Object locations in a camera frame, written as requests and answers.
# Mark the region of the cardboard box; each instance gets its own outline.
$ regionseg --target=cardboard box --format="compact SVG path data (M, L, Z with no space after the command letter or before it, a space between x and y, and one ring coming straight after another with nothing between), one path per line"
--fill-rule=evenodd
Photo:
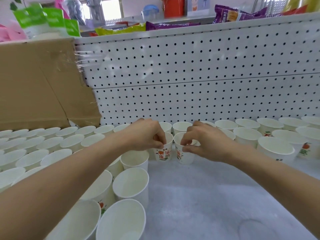
M76 61L72 38L0 43L0 131L99 126Z

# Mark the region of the orange bucket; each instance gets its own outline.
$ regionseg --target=orange bucket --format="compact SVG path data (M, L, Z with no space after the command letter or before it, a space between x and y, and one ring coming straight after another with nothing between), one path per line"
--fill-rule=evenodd
M184 0L162 0L162 10L165 19L184 15Z

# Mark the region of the window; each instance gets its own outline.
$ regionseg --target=window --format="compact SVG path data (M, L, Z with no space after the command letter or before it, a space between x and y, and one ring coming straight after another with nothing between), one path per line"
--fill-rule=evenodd
M86 19L91 19L90 8L87 6L85 0L81 1L82 8L84 12L84 17ZM103 15L106 20L120 19L121 9L119 0L103 0L101 2Z

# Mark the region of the hand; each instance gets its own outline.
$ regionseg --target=hand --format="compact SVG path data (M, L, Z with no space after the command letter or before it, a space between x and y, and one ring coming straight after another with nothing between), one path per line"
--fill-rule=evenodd
M122 133L123 138L128 140L129 150L163 149L166 144L166 135L163 129L158 121L152 119L138 119L116 133Z
M192 140L199 141L201 145L187 145L191 144ZM239 150L239 144L227 137L220 129L200 121L195 121L193 126L187 129L181 145L184 146L182 149L184 152L191 152L218 162L224 161Z

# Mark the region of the white paper cup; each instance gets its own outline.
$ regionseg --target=white paper cup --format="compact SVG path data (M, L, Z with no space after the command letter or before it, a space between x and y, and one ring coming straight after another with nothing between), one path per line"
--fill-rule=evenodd
M211 125L212 127L216 127L216 125L214 123L209 122L209 121L200 121L200 122L207 124L207 125Z
M12 168L0 172L0 193L9 188L14 181L25 173L25 171L24 168Z
M75 135L84 135L85 137L88 137L88 136L94 135L95 129L96 129L95 126L89 125L89 126L82 127L80 129L78 129L74 134Z
M68 156L70 156L72 154L72 150L71 149L61 149L58 151L55 151L47 156L45 156L41 162L40 165L41 166L49 166L51 164L54 164Z
M41 144L44 140L43 136L34 137L17 145L17 149L26 149L26 153L34 152L37 150L37 145Z
M41 130L37 133L37 136L44 136L46 140L56 137L56 133L61 130L60 127L52 127L49 129Z
M40 171L41 169L44 169L44 168L46 168L46 167L36 167L36 168L33 168L33 169L29 170L28 172L25 172L25 173L22 174L19 178L17 178L17 179L11 184L11 186L12 186L12 185L15 185L16 183L20 182L21 180L23 180L23 179L31 176L32 174L34 174L34 173L36 173L36 172L38 172L38 171Z
M3 137L5 137L5 136L11 134L12 131L13 131L13 130L11 130L11 129L7 129L7 130L0 131L0 138L3 138Z
M112 182L115 180L115 178L119 175L119 173L123 172L123 166L120 161L120 157L118 157L116 160L114 160L107 168L111 174L112 174Z
M174 136L173 140L174 140L174 143L175 143L176 149L177 149L178 162L182 165L190 165L193 162L193 160L195 159L195 154L182 151L183 146L180 144L180 142L181 142L184 134L185 134L185 132L177 133ZM197 142L196 140L193 140L192 145L196 144L196 142Z
M135 199L145 209L149 204L149 174L143 168L129 168L120 173L113 181L113 192L118 200Z
M172 151L172 143L174 141L174 136L169 133L165 132L165 138L167 144L164 145L163 149L155 149L153 148L153 153L155 155L155 159L158 162L165 162L171 160L171 151Z
M238 127L246 127L251 128L254 130L258 130L260 127L260 124L257 121L249 120L249 119L236 119L235 120Z
M232 131L227 130L227 129L219 129L219 130L221 130L223 133L225 133L225 135L227 137L229 137L230 139L232 139L232 140L236 139L236 135Z
M118 132L118 131L121 131L123 130L124 128L128 127L130 124L121 124L121 125L118 125L117 127L115 127L113 129L113 132Z
M26 134L28 131L29 131L28 129L20 129L20 130L14 131L4 137L9 138L9 140L13 140L13 139L23 137L22 135Z
M0 155L0 168L2 171L12 169L16 166L16 161L26 155L27 150L20 149Z
M297 118L280 118L279 122L284 124L283 130L287 130L287 131L296 131L296 128L298 127L307 127L310 124L301 120L301 119L297 119Z
M41 160L48 155L49 151L47 149L31 152L16 161L15 166L25 168L26 171L29 171L33 168L39 167Z
M104 139L106 136L104 134L95 134L92 136L88 136L81 142L81 146L83 147L89 147L93 145L94 143L97 143L98 141L101 141Z
M294 160L294 148L287 141L275 137L263 136L258 139L257 150L276 161Z
M94 240L100 216L97 202L79 200L45 240Z
M290 145L294 148L293 157L295 158L300 150L302 149L303 145L308 142L306 137L300 135L297 132L283 130L283 129L276 129L272 131L272 136L275 138L279 138L281 140L287 141Z
M181 132L186 132L188 127L192 126L191 123L189 122L185 122L185 121L180 121L180 122L176 122L172 125L172 128L173 128L173 131L174 131L174 134L178 134L178 133L181 133Z
M63 137L52 137L50 139L44 140L41 144L37 145L38 150L47 149L49 153L60 150L60 143L63 141Z
M0 145L5 144L7 141L9 141L9 138L0 138Z
M301 119L309 123L309 127L320 129L320 117L315 117L315 116L303 116Z
M143 168L148 171L149 153L147 151L128 151L121 155L120 161L123 168Z
M146 212L141 203L133 199L121 200L101 217L96 240L139 240L145 226Z
M111 184L112 174L104 170L81 196L80 200L94 200L98 202L101 207L101 214L103 214L116 201Z
M24 135L22 135L22 137L25 137L27 140L38 137L37 134L40 131L44 131L44 128L40 128L40 129L34 129L34 130L30 130L27 133L25 133Z
M65 148L71 149L72 152L79 151L80 149L82 149L81 142L83 141L84 138L85 136L82 134L70 136L60 142L60 147L62 149L65 149Z
M17 149L17 145L20 145L24 141L26 141L26 138L24 138L24 137L9 140L9 141L3 143L2 145L0 145L0 150L4 150L5 153L12 152Z
M77 130L78 130L78 127L71 126L71 127L59 130L56 133L56 136L61 136L61 137L63 137L63 139L66 139L67 137L73 136Z
M262 137L262 134L259 131L246 127L235 128L233 133L235 134L236 142L244 145L250 145L253 148L257 148L258 139Z
M172 124L168 122L159 122L159 124L164 132L171 133Z
M258 118L257 122L260 124L258 132L263 136L271 136L271 132L274 130L282 130L284 127L284 124L270 118Z
M114 133L113 129L115 127L111 124L103 125L94 130L95 134L103 134L105 136Z
M220 129L225 129L229 131L233 131L233 129L238 127L237 123L231 120L218 120L215 121L214 124Z
M296 132L304 136L308 141L302 146L298 157L320 159L320 129L298 127Z

